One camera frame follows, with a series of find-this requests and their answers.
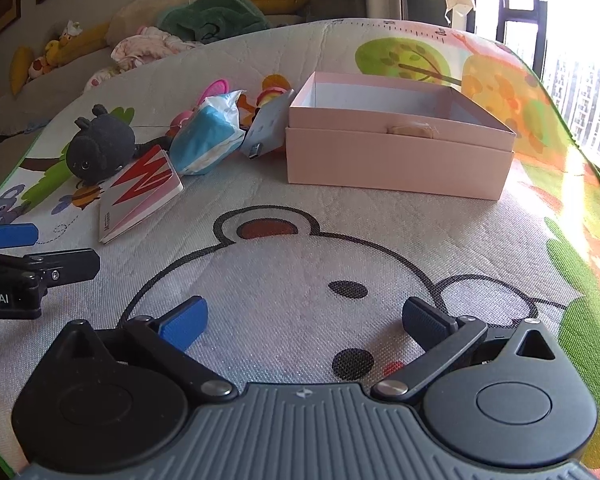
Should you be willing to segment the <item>red white booklet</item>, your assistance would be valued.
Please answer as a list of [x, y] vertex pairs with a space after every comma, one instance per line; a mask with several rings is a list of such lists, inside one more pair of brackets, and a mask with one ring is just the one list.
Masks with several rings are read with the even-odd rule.
[[169, 155], [156, 145], [126, 167], [102, 193], [99, 241], [107, 244], [129, 231], [183, 191]]

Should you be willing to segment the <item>black plush toy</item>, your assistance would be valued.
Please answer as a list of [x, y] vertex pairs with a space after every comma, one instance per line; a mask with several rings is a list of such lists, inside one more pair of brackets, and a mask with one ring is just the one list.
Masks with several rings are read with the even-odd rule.
[[133, 129], [102, 104], [95, 104], [92, 114], [93, 119], [79, 117], [74, 122], [79, 131], [69, 142], [65, 154], [70, 172], [86, 185], [110, 179], [155, 146], [166, 151], [171, 146], [172, 139], [168, 136], [137, 143]]

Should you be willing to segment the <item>blue wet cotton pack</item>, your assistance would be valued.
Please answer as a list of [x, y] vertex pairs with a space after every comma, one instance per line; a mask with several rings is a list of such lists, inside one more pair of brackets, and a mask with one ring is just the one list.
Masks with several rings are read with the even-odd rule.
[[242, 90], [208, 96], [174, 136], [169, 156], [180, 176], [203, 176], [236, 151], [245, 139], [238, 100]]

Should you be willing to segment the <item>pink toy net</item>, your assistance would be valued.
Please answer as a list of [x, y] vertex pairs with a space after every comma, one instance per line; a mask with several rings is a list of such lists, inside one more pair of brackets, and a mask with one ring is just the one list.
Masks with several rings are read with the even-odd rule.
[[196, 102], [196, 105], [191, 110], [184, 110], [181, 114], [174, 117], [172, 122], [170, 123], [170, 128], [168, 132], [168, 136], [175, 136], [181, 128], [184, 127], [185, 123], [193, 118], [198, 107], [201, 106], [202, 102], [207, 99], [209, 96], [219, 96], [220, 94], [224, 94], [230, 91], [230, 84], [224, 78], [217, 79], [212, 81], [211, 84], [208, 85], [207, 88], [201, 92], [199, 99]]

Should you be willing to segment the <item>yellow plush toy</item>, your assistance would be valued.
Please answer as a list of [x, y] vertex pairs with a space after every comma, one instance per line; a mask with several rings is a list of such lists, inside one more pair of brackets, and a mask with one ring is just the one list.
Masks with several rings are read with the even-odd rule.
[[77, 58], [102, 50], [107, 45], [110, 23], [83, 29], [81, 24], [69, 20], [56, 39], [51, 39], [42, 54], [35, 56], [29, 47], [18, 47], [9, 66], [9, 89], [16, 96], [31, 81], [65, 66]]

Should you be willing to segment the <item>colourful cartoon play mat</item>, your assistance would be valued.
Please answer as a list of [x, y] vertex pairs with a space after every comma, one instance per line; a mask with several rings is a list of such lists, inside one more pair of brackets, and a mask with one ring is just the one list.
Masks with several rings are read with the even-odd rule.
[[[250, 122], [262, 80], [299, 90], [315, 72], [451, 87], [515, 133], [498, 200], [293, 184], [286, 150], [227, 156], [138, 226], [100, 244], [96, 193], [68, 196], [62, 169], [76, 118], [120, 110], [140, 140], [158, 136], [215, 79], [245, 92]], [[538, 77], [512, 51], [468, 32], [415, 22], [336, 20], [254, 32], [198, 47], [87, 91], [42, 130], [0, 186], [0, 221], [30, 221], [38, 248], [94, 247], [94, 282], [52, 292], [36, 321], [0, 321], [0, 463], [26, 460], [10, 411], [61, 325], [110, 327], [208, 299], [195, 356], [229, 378], [369, 384], [413, 359], [396, 322], [422, 295], [453, 313], [512, 326], [538, 318], [590, 388], [600, 414], [600, 175], [580, 152]], [[600, 475], [600, 418], [584, 452]]]

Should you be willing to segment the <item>pink cardboard box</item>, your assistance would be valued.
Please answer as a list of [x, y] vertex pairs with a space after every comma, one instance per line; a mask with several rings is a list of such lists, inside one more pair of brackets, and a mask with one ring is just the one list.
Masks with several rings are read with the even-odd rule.
[[515, 139], [451, 87], [315, 72], [289, 107], [287, 178], [293, 184], [498, 200]]

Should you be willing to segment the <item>pink floral cloth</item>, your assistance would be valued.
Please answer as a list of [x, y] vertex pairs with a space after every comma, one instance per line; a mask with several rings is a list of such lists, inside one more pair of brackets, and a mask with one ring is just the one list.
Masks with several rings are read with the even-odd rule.
[[111, 51], [112, 65], [94, 73], [84, 91], [96, 88], [104, 81], [134, 70], [134, 68], [180, 54], [199, 46], [196, 41], [184, 41], [154, 26], [144, 26], [138, 33], [122, 39]]

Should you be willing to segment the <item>green blanket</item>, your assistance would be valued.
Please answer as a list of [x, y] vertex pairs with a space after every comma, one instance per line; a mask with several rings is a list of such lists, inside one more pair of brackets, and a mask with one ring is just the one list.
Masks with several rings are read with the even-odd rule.
[[164, 12], [157, 27], [183, 41], [211, 44], [271, 25], [251, 0], [194, 0]]

